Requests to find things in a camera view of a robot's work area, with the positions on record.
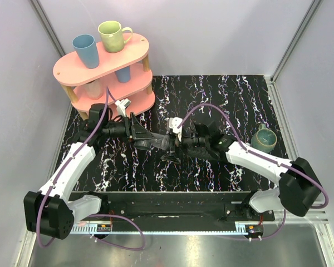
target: yellow-green mug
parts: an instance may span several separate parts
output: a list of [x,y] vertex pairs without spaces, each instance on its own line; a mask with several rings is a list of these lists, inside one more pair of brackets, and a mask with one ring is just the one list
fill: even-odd
[[[99,25],[98,31],[101,36],[102,44],[109,53],[120,52],[124,49],[125,44],[132,38],[132,29],[130,27],[121,28],[117,21],[105,21]],[[131,35],[124,40],[122,33],[130,31]]]

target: pink mug rack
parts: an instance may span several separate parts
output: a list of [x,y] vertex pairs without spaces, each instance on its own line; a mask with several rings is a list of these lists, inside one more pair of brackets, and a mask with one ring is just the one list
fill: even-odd
[[[93,69],[86,68],[78,58],[76,52],[61,57],[53,67],[53,75],[61,84],[73,107],[83,120],[88,118],[89,109],[95,103],[105,103],[108,86],[111,94],[117,99],[129,98],[130,106],[126,114],[134,112],[136,115],[149,110],[155,103],[155,94],[152,90],[152,71],[149,63],[149,42],[142,35],[134,33],[124,49],[118,53],[108,53],[102,42],[96,44],[99,53],[99,66]],[[130,66],[131,80],[120,83],[115,71]],[[90,99],[84,84],[100,79],[104,94],[96,100]],[[110,106],[113,117],[117,115],[115,105]]]

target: blue cup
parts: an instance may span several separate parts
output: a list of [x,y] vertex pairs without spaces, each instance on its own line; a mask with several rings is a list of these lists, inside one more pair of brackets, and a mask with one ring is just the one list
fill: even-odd
[[74,38],[74,50],[87,68],[96,68],[99,65],[98,49],[92,35],[82,34]]
[[131,79],[130,66],[115,71],[115,75],[119,82],[128,82]]

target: green mug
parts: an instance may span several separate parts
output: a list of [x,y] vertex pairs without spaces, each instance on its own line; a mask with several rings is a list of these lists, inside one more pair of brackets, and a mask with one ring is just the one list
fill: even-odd
[[[132,38],[132,29],[129,27],[121,28],[117,21],[105,21],[99,25],[98,31],[101,36],[102,44],[109,53],[117,53],[124,49],[125,44]],[[124,40],[122,33],[130,31],[131,35]]]
[[276,146],[276,143],[276,134],[263,123],[258,126],[258,131],[251,138],[251,146],[265,153],[270,153]]

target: mug handle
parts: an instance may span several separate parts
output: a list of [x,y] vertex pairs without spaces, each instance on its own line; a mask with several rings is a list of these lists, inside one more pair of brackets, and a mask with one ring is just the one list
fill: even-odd
[[260,124],[259,126],[258,126],[258,129],[259,130],[262,130],[262,129],[267,129],[267,126],[265,125],[265,124]]
[[131,35],[128,37],[128,39],[124,40],[124,43],[127,43],[132,38],[133,31],[132,31],[132,29],[130,27],[125,27],[121,31],[122,32],[130,31],[131,32]]

